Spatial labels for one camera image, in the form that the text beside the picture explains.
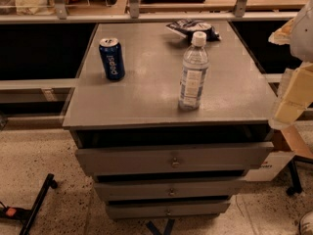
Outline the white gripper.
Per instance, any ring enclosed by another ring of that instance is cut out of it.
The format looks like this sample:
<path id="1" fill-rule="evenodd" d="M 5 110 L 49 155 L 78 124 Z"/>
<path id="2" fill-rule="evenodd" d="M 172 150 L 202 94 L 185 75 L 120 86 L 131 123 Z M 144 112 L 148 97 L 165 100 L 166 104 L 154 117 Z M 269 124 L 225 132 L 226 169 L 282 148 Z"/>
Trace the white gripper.
<path id="1" fill-rule="evenodd" d="M 269 125 L 282 130 L 292 125 L 313 102 L 313 0 L 268 38 L 276 45 L 290 44 L 291 54 L 303 61 L 295 70 L 286 69 L 273 104 Z"/>

